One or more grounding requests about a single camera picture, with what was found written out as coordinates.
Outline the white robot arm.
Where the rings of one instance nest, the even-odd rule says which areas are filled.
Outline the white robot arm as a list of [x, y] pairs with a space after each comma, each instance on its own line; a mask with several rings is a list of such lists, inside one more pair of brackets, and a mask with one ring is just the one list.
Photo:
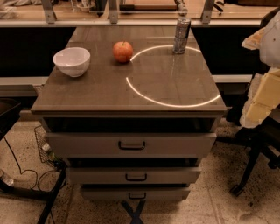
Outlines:
[[269, 67], [268, 72], [255, 74], [241, 110], [241, 126], [253, 129], [280, 104], [280, 11], [265, 27], [246, 38], [242, 46], [258, 49], [260, 61]]

